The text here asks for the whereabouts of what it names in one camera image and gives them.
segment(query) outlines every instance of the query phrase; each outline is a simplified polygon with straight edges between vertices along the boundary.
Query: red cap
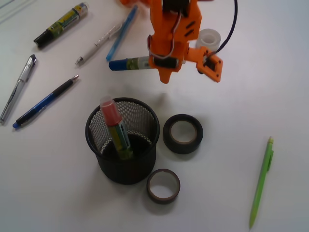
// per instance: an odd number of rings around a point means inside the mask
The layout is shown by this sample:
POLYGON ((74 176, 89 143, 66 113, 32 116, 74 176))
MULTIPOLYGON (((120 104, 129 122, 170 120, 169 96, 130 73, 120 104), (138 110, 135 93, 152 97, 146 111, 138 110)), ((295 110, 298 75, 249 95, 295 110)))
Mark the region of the red cap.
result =
POLYGON ((100 107, 107 126, 115 126, 121 122, 122 117, 115 101, 110 96, 101 99, 100 107))

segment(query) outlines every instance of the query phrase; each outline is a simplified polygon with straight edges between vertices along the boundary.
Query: black mesh cup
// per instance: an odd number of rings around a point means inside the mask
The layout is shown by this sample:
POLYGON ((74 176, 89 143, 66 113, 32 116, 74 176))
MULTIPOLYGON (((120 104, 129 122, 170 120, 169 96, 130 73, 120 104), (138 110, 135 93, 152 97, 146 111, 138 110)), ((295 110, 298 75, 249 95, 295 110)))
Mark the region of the black mesh cup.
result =
POLYGON ((114 99, 123 118, 134 158, 120 160, 98 106, 86 124, 86 140, 105 175, 114 182, 132 185, 146 178, 155 165, 160 125, 154 111, 132 98, 114 99))

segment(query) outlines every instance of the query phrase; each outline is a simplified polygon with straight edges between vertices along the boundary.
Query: white wire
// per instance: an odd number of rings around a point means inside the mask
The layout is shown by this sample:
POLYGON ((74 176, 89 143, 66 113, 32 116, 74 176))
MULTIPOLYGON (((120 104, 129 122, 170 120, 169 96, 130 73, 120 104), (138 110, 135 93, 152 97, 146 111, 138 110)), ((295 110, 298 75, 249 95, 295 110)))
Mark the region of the white wire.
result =
POLYGON ((178 26, 179 26, 179 24, 180 24, 181 18, 182 18, 182 15, 181 15, 181 13, 179 13, 179 17, 178 17, 176 26, 174 27, 174 29, 173 29, 173 31, 172 31, 172 38, 173 38, 173 39, 172 39, 172 48, 171 48, 171 50, 170 50, 170 53, 168 53, 168 54, 167 54, 166 56, 164 56, 164 57, 152 53, 152 52, 150 51, 150 42, 149 42, 149 46, 147 46, 147 48, 148 48, 148 51, 149 51, 149 54, 150 54, 150 55, 152 55, 152 56, 154 56, 155 58, 158 58, 158 59, 166 59, 166 58, 169 58, 169 57, 172 55, 172 53, 173 53, 173 51, 174 51, 174 48, 175 48, 175 38, 174 38, 174 36, 175 36, 175 32, 176 32, 176 30, 177 30, 177 28, 178 28, 178 26))

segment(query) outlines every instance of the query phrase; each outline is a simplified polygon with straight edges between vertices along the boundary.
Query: black tape roll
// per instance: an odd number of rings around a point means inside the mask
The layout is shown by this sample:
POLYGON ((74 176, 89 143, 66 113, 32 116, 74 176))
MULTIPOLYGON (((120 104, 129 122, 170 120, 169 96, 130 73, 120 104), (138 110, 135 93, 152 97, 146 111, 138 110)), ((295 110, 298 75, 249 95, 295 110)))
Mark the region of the black tape roll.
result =
POLYGON ((169 150, 178 154, 189 154, 195 151, 203 139, 203 128, 200 122, 190 115, 175 115, 166 121, 163 128, 163 141, 169 150), (190 123, 195 129, 195 137, 189 142, 179 142, 173 138, 172 126, 179 121, 190 123))
POLYGON ((178 193, 180 191, 180 180, 178 178, 178 176, 171 170, 169 169, 158 169, 156 171, 154 171, 153 173, 151 173, 151 175, 149 176, 148 180, 147 180, 147 193, 148 193, 148 196, 150 197, 151 200, 153 200, 155 203, 158 203, 158 204, 169 204, 169 203, 172 203, 178 196, 178 193), (160 172, 164 172, 164 173, 169 173, 173 176, 174 180, 176 181, 177 183, 177 188, 176 188, 176 191, 174 192, 174 194, 170 197, 167 197, 167 198, 160 198, 160 197, 157 197, 150 189, 150 185, 151 185, 151 180, 152 178, 160 173, 160 172))

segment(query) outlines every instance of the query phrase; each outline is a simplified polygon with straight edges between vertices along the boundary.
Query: orange robotic arm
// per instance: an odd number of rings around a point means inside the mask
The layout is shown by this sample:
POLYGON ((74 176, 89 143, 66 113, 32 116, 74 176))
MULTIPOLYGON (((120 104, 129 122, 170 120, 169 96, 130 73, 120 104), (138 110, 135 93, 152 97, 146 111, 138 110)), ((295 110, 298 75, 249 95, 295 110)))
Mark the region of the orange robotic arm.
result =
POLYGON ((185 60, 195 62, 200 73, 220 82, 223 62, 205 48, 189 48, 196 40, 202 16, 197 0, 150 0, 150 20, 154 35, 149 36, 149 64, 167 84, 172 72, 178 72, 185 60))

